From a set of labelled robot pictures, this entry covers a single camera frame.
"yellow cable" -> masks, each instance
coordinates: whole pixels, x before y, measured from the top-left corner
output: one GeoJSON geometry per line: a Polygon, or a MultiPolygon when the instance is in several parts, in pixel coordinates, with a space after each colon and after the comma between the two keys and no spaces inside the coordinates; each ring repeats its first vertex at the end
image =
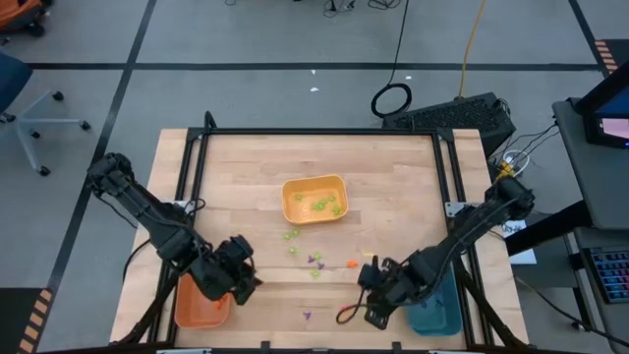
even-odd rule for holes
{"type": "Polygon", "coordinates": [[[474,36],[476,35],[476,30],[479,27],[479,22],[481,21],[481,17],[483,16],[483,11],[485,10],[485,3],[487,0],[483,0],[481,3],[481,9],[479,13],[476,15],[476,21],[474,22],[474,27],[472,28],[472,33],[470,33],[470,39],[468,40],[468,46],[465,48],[465,56],[463,57],[463,68],[461,69],[461,86],[459,87],[459,97],[463,97],[463,87],[465,86],[465,69],[468,66],[468,54],[470,53],[470,48],[474,43],[474,36]]]}

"small toy piece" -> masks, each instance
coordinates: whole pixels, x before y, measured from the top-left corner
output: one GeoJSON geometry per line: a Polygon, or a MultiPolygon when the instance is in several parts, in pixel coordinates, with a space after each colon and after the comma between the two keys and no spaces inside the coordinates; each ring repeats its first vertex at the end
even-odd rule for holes
{"type": "Polygon", "coordinates": [[[322,211],[325,209],[325,204],[327,204],[327,200],[321,200],[318,203],[311,205],[311,208],[316,211],[322,211]]]}

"yellow bowl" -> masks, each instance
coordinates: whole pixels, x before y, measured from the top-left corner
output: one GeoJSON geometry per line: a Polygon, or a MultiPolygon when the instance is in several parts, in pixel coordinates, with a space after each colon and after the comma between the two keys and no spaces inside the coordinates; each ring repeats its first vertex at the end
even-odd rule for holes
{"type": "Polygon", "coordinates": [[[296,225],[338,220],[348,209],[345,182],[337,175],[287,181],[282,205],[284,217],[296,225]]]}

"orange container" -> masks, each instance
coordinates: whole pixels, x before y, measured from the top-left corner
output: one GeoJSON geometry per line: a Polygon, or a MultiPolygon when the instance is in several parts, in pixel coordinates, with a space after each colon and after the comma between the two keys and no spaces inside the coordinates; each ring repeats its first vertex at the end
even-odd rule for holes
{"type": "Polygon", "coordinates": [[[337,175],[287,181],[282,205],[286,219],[296,225],[338,220],[348,209],[345,182],[337,175]]]}
{"type": "Polygon", "coordinates": [[[177,289],[175,322],[181,328],[212,328],[227,320],[231,304],[231,294],[220,301],[207,299],[189,274],[184,274],[177,289]]]}

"blue bowl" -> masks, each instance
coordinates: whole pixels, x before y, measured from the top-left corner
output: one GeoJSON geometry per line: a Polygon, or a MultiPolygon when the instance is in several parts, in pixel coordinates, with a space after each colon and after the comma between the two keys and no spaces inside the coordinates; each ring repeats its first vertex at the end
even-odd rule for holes
{"type": "Polygon", "coordinates": [[[447,336],[461,331],[461,308],[452,265],[425,301],[406,307],[409,325],[422,336],[447,336]]]}

